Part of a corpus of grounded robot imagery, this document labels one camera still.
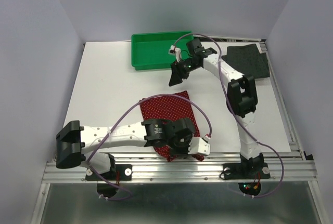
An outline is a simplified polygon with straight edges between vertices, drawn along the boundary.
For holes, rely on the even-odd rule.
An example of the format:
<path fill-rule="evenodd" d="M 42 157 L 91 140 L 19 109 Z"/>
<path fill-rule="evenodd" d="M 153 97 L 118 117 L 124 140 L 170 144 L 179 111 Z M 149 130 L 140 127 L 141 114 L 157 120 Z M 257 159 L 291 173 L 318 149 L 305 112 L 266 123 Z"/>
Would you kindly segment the dark grey dotted skirt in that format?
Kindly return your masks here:
<path fill-rule="evenodd" d="M 270 77 L 268 59 L 260 52 L 256 44 L 229 46 L 222 59 L 244 75 L 252 75 L 256 80 Z"/>

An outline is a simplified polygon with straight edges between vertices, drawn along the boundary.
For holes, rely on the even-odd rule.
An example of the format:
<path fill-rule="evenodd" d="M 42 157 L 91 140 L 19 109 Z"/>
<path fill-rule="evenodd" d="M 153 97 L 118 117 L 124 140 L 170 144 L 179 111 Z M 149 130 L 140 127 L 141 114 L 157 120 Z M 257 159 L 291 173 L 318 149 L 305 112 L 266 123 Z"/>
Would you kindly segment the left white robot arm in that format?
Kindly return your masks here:
<path fill-rule="evenodd" d="M 195 127 L 189 118 L 174 122 L 153 118 L 118 127 L 82 126 L 79 121 L 70 121 L 56 136 L 56 167 L 82 166 L 111 179 L 116 173 L 114 158 L 100 153 L 100 149 L 167 147 L 172 155 L 193 154 L 198 143 L 194 134 Z"/>

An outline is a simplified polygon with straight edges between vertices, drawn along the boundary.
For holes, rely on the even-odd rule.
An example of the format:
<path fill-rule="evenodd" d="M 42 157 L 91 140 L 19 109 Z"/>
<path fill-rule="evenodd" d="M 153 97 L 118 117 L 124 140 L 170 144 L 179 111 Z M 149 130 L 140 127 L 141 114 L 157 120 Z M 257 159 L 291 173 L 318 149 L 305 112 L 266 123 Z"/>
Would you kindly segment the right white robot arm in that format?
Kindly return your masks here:
<path fill-rule="evenodd" d="M 220 80 L 227 108 L 233 115 L 240 140 L 240 162 L 223 164 L 221 178 L 237 180 L 252 178 L 262 172 L 264 157 L 259 142 L 252 134 L 255 111 L 258 104 L 255 79 L 235 70 L 222 59 L 222 49 L 204 48 L 198 39 L 186 44 L 189 58 L 182 58 L 182 51 L 171 45 L 169 54 L 175 57 L 171 63 L 169 86 L 183 82 L 191 71 L 203 68 Z"/>

